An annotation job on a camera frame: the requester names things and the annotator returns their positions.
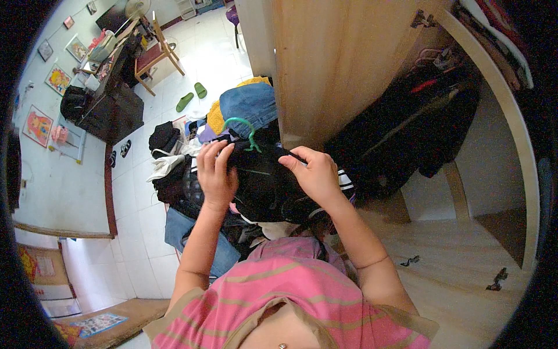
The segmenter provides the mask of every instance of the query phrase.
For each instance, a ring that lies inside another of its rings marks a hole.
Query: yellow clothing
[[[271,86],[270,80],[267,77],[265,78],[253,77],[251,79],[239,83],[237,87],[248,85],[248,84],[256,84],[256,83],[266,83],[269,86]],[[209,109],[207,118],[208,118],[209,127],[211,127],[211,129],[213,130],[213,132],[215,132],[216,135],[219,135],[221,133],[221,130],[223,129],[223,126],[225,125],[225,120],[223,120],[223,114],[221,113],[221,108],[219,107],[219,100],[213,103],[211,109]]]

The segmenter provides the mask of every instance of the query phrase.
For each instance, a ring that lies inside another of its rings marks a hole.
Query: clothes hanger
[[[227,128],[227,124],[230,121],[238,121],[238,122],[241,122],[241,123],[247,125],[248,127],[250,127],[251,132],[250,132],[250,135],[248,135],[248,140],[250,141],[250,148],[244,149],[244,150],[252,151],[252,150],[256,149],[258,152],[262,152],[259,149],[259,146],[256,144],[256,141],[254,140],[254,134],[256,133],[256,129],[254,128],[254,126],[252,126],[252,124],[248,120],[245,120],[243,118],[229,118],[229,119],[225,120],[225,124],[223,125],[223,129],[221,130],[221,133],[223,131],[225,131],[225,129]]]

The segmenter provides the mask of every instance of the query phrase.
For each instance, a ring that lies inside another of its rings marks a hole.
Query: television
[[[106,28],[116,34],[118,29],[128,20],[126,17],[126,3],[128,0],[118,0],[111,8],[102,14],[96,21],[101,30]]]

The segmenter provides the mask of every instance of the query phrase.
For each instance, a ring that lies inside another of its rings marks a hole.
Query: pink striped shirt
[[[370,305],[337,267],[314,259],[311,248],[301,249],[313,244],[304,239],[313,238],[270,241],[207,291],[186,293],[165,317],[144,328],[152,347],[238,348],[263,312],[278,303],[292,306],[322,348],[429,346],[438,329],[435,322],[388,305]],[[288,245],[298,253],[266,257],[269,247],[284,252]]]

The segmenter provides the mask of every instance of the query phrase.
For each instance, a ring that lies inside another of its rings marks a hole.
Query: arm
[[[304,192],[331,216],[351,262],[357,268],[360,289],[371,304],[387,304],[418,315],[382,242],[364,223],[339,188],[337,165],[328,154],[307,147],[291,150],[279,162],[289,168]]]
[[[233,149],[234,144],[227,146],[227,142],[222,141],[204,145],[198,155],[198,180],[205,200],[184,246],[167,313],[186,292],[196,287],[208,288],[219,230],[238,188],[236,169],[227,173],[227,160]]]

